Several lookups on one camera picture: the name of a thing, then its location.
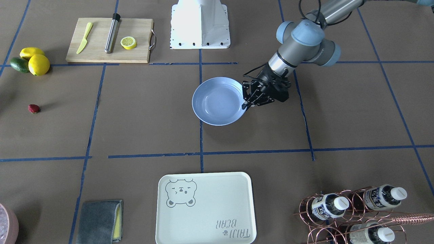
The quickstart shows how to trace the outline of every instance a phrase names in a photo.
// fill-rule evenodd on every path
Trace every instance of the folded towel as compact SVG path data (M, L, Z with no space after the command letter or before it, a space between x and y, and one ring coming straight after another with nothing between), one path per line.
M122 239L122 200L83 203L76 244L112 244Z

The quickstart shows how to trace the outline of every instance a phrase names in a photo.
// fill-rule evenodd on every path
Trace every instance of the pink bowl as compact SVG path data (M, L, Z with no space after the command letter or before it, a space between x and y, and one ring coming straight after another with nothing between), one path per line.
M18 219L12 210L0 203L0 208L4 209L7 216L8 230L4 244L14 244L18 236Z

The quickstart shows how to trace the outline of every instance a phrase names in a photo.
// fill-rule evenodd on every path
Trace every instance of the bear face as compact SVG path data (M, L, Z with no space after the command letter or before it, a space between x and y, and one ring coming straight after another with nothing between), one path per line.
M169 208L173 208L176 204L186 204L188 207L193 206L196 203L194 198L194 192L197 189L196 183L193 181L171 180L166 185L166 192L168 199L166 204Z

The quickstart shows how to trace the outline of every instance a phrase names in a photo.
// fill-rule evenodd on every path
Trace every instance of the wooden cutting board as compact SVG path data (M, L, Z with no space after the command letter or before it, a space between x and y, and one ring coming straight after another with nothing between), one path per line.
M76 54L84 36L88 22L93 27L87 36L87 45ZM111 18L79 18L76 29L72 36L71 44L66 55L68 62L86 63L148 63L149 41L151 29L154 26L152 19L123 19L118 23L118 30L113 40L113 52L104 52L107 37L109 35ZM132 36L136 39L137 47L127 50L121 46L121 39L125 36Z

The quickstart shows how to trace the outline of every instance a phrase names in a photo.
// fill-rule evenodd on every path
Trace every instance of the knife handle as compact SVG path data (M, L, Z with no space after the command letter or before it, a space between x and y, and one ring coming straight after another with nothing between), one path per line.
M92 26L93 26L92 22L87 23L86 30L84 31L84 36L83 36L84 39L86 39L87 35L89 35L90 29L92 29Z

